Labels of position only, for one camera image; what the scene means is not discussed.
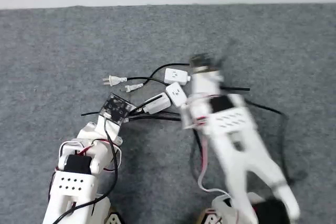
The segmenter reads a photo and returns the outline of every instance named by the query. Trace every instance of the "power cord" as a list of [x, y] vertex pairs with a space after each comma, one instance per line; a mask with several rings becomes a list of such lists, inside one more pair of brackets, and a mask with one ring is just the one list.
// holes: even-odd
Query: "power cord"
[[146, 80], [146, 81], [156, 81], [156, 82], [159, 82], [165, 86], [169, 86], [169, 84], [163, 82], [163, 81], [160, 81], [156, 78], [152, 78], [152, 77], [129, 77], [127, 78], [128, 81], [131, 81], [131, 80]]
[[181, 118], [168, 118], [165, 116], [158, 116], [158, 115], [141, 115], [141, 116], [135, 116], [133, 118], [129, 118], [129, 121], [136, 121], [140, 119], [157, 119], [157, 120], [167, 120], [167, 121], [175, 121], [180, 122]]
[[118, 85], [120, 82], [126, 82], [131, 80], [146, 80], [146, 81], [156, 81], [159, 82], [165, 86], [168, 86], [169, 84], [164, 83], [163, 81], [160, 81], [159, 79], [152, 78], [152, 77], [118, 77], [118, 76], [109, 76], [108, 78], [103, 78], [103, 84], [104, 85], [110, 85], [111, 87], [114, 85]]
[[93, 204], [96, 204], [98, 203], [99, 201], [101, 201], [102, 199], [106, 198], [114, 189], [114, 187], [116, 186], [117, 184], [117, 181], [118, 181], [118, 163], [117, 163], [117, 155], [116, 155], [116, 151], [113, 147], [113, 142], [112, 142], [112, 139], [109, 135], [109, 133], [107, 132], [106, 130], [106, 119], [105, 119], [105, 122], [104, 122], [104, 131], [106, 133], [106, 136], [107, 136], [107, 139], [109, 141], [109, 144], [111, 146], [111, 149], [112, 149], [112, 155], [113, 155], [113, 163], [114, 163], [114, 179], [113, 179], [113, 182], [112, 182], [112, 185], [110, 186], [110, 188], [107, 190], [106, 193], [104, 193], [102, 196], [90, 201], [90, 202], [87, 202], [87, 203], [84, 203], [82, 205], [79, 205], [79, 206], [75, 206], [71, 209], [69, 209], [68, 211], [65, 211], [62, 215], [60, 215], [54, 222], [53, 224], [57, 224], [59, 223], [66, 215], [74, 212], [75, 210], [77, 209], [80, 209], [80, 208], [83, 208], [83, 207], [87, 207], [87, 206], [90, 206], [90, 205], [93, 205]]

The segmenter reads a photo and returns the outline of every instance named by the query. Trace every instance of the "white robotic arm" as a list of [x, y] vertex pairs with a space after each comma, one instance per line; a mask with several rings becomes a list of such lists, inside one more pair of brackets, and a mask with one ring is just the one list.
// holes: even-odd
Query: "white robotic arm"
[[[118, 132], [131, 108], [132, 105], [127, 101], [114, 94], [110, 95], [100, 111], [97, 125], [89, 122], [77, 138], [61, 145], [43, 224], [121, 223], [117, 215], [108, 215], [110, 201], [97, 194], [97, 189], [101, 172], [116, 157], [116, 149], [119, 150], [118, 146], [122, 144]], [[91, 204], [100, 197], [100, 201]], [[82, 204], [87, 206], [63, 216], [65, 212]]]
[[233, 208], [239, 211], [241, 219], [245, 218], [242, 223], [258, 224], [246, 191], [247, 171], [255, 173], [272, 189], [284, 203], [291, 221], [297, 220], [298, 203], [281, 169], [268, 154], [243, 97], [221, 95], [217, 70], [199, 62], [194, 70], [193, 92], [182, 107], [184, 126], [197, 128], [212, 145], [225, 172]]

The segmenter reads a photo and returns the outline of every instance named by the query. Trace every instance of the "black circuit board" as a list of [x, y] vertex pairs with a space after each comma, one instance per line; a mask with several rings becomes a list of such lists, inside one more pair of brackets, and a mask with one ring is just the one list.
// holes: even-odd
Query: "black circuit board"
[[101, 108], [99, 115], [121, 125], [133, 107], [130, 102], [112, 93]]

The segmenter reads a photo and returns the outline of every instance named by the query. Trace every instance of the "carpet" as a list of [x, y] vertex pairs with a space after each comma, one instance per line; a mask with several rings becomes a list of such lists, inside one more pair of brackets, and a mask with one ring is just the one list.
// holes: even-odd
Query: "carpet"
[[[150, 82], [126, 94], [102, 78], [149, 76], [201, 52], [222, 60], [228, 86], [250, 87], [247, 98], [289, 115], [289, 172], [308, 174], [292, 188], [299, 223], [335, 223], [335, 21], [334, 4], [0, 10], [1, 223], [42, 222], [60, 143], [97, 119], [80, 113], [100, 109], [110, 92], [140, 104], [164, 90]], [[251, 111], [279, 162], [279, 118]], [[123, 160], [110, 200], [126, 223], [194, 223], [214, 195], [193, 179], [192, 132], [179, 122], [138, 120], [120, 135]], [[205, 185], [225, 188], [224, 178], [211, 151]], [[269, 193], [248, 178], [250, 190]], [[99, 190], [111, 181], [104, 175]]]

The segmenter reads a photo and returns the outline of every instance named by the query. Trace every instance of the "white power adapter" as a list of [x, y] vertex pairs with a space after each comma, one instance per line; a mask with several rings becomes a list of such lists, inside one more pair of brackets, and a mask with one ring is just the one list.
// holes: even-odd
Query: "white power adapter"
[[166, 68], [166, 72], [164, 74], [165, 83], [172, 84], [174, 82], [178, 82], [180, 85], [184, 86], [190, 80], [191, 77], [188, 76], [187, 71], [183, 71], [180, 69]]
[[160, 95], [161, 95], [160, 98], [158, 98], [157, 100], [152, 101], [151, 103], [145, 105], [143, 107], [143, 111], [146, 112], [146, 113], [149, 113], [149, 114], [155, 114], [155, 113], [158, 113], [161, 110], [169, 108], [172, 104], [170, 103], [170, 100], [169, 100], [167, 94], [164, 93], [164, 92], [161, 93], [161, 94], [158, 94], [154, 97], [151, 97], [148, 100], [151, 100], [151, 99], [153, 99], [155, 97], [158, 97]]
[[166, 92], [176, 107], [180, 107], [187, 102], [187, 96], [178, 82], [174, 82], [167, 86]]

